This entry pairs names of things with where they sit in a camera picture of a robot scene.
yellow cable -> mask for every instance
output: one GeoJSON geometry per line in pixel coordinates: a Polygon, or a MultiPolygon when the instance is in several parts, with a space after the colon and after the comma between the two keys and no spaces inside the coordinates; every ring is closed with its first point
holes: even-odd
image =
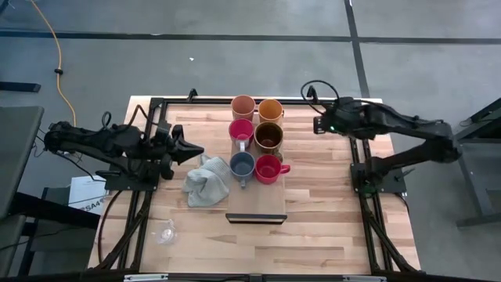
{"type": "MultiPolygon", "coordinates": [[[[41,18],[45,21],[45,24],[47,24],[47,27],[49,28],[50,32],[52,33],[52,36],[54,37],[54,41],[56,41],[56,46],[57,46],[57,52],[59,54],[59,63],[57,65],[57,68],[60,70],[61,69],[61,63],[63,61],[62,56],[61,56],[61,46],[59,46],[59,40],[57,40],[56,32],[52,29],[52,26],[50,25],[49,21],[45,18],[44,13],[41,12],[41,10],[38,8],[37,4],[34,2],[34,0],[31,0],[31,4],[33,4],[33,7],[37,10],[38,14],[40,14],[41,18]]],[[[77,115],[75,114],[75,110],[73,106],[71,106],[70,101],[64,96],[63,92],[61,91],[61,74],[56,74],[56,85],[57,85],[57,92],[63,97],[64,102],[68,104],[68,107],[71,110],[71,114],[73,115],[73,126],[77,126],[77,115]]]]}

ceramic mug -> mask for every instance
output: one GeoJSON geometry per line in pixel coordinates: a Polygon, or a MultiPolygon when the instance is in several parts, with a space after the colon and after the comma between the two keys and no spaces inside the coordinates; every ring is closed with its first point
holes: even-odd
{"type": "Polygon", "coordinates": [[[256,108],[256,102],[252,97],[246,95],[240,95],[232,100],[232,112],[233,120],[240,118],[245,118],[252,121],[254,117],[254,109],[256,108]]]}
{"type": "Polygon", "coordinates": [[[271,121],[276,124],[282,122],[283,107],[275,99],[265,99],[258,106],[259,122],[271,121]]]}
{"type": "Polygon", "coordinates": [[[264,154],[277,154],[283,141],[283,130],[274,122],[262,122],[254,130],[254,141],[264,154]]]}
{"type": "Polygon", "coordinates": [[[282,164],[279,158],[273,155],[264,155],[256,161],[256,179],[260,183],[272,184],[279,175],[290,172],[290,165],[282,164]]]}
{"type": "Polygon", "coordinates": [[[256,167],[254,157],[248,152],[239,152],[229,160],[233,177],[240,182],[240,187],[245,188],[247,182],[252,179],[256,167]]]}
{"type": "Polygon", "coordinates": [[[245,151],[254,138],[254,125],[247,119],[241,118],[229,124],[229,136],[240,152],[245,151]]]}

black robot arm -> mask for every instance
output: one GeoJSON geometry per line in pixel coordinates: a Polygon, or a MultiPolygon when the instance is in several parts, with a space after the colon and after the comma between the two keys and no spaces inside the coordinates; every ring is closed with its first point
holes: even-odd
{"type": "Polygon", "coordinates": [[[314,132],[332,132],[356,139],[374,139],[390,132],[424,139],[424,143],[390,157],[370,157],[366,160],[363,178],[378,184],[389,171],[425,161],[449,163],[461,153],[452,129],[444,121],[425,121],[398,113],[393,108],[371,101],[341,97],[326,111],[314,118],[314,132]]]}
{"type": "Polygon", "coordinates": [[[172,179],[172,162],[180,165],[204,152],[204,148],[184,140],[181,125],[175,125],[171,134],[170,131],[171,125],[160,121],[155,136],[145,139],[144,134],[131,125],[112,125],[92,131],[60,121],[50,125],[44,144],[45,149],[54,154],[79,152],[110,164],[109,171],[96,172],[106,180],[121,177],[128,182],[156,186],[159,174],[164,179],[172,179]]]}

blue mug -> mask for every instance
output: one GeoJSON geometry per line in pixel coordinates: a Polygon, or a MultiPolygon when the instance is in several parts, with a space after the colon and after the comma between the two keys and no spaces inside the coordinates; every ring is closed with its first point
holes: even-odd
{"type": "Polygon", "coordinates": [[[246,183],[252,179],[256,161],[248,152],[239,152],[233,155],[229,161],[229,167],[236,180],[240,181],[240,187],[243,189],[246,183]]]}

wooden table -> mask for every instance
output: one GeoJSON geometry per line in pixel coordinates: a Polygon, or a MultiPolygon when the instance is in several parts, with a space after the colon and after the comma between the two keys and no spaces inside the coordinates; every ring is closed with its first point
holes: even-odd
{"type": "MultiPolygon", "coordinates": [[[[125,120],[131,118],[135,105],[147,109],[150,98],[131,97],[125,120]]],[[[352,191],[348,174],[348,139],[335,134],[313,134],[315,112],[308,106],[284,109],[284,163],[292,166],[290,173],[282,176],[288,215],[285,223],[229,224],[225,218],[228,199],[210,208],[189,208],[181,187],[186,173],[197,167],[197,159],[189,160],[173,167],[174,179],[161,180],[153,195],[142,273],[369,273],[359,199],[352,191]],[[157,244],[155,234],[168,219],[175,223],[177,238],[170,245],[157,244]]],[[[203,146],[209,156],[229,160],[229,105],[169,105],[167,113],[169,123],[183,125],[188,142],[203,146]]],[[[138,114],[134,125],[144,128],[145,123],[146,119],[138,114]]],[[[374,156],[393,154],[390,136],[378,136],[369,143],[374,156]]],[[[110,209],[103,230],[104,255],[124,232],[131,195],[123,192],[110,209]]],[[[408,262],[419,269],[405,205],[392,194],[380,197],[388,236],[408,262]]],[[[89,267],[97,265],[96,242],[89,267]]],[[[135,249],[134,237],[131,243],[128,264],[135,249]]],[[[375,245],[382,266],[378,240],[375,245]]]]}

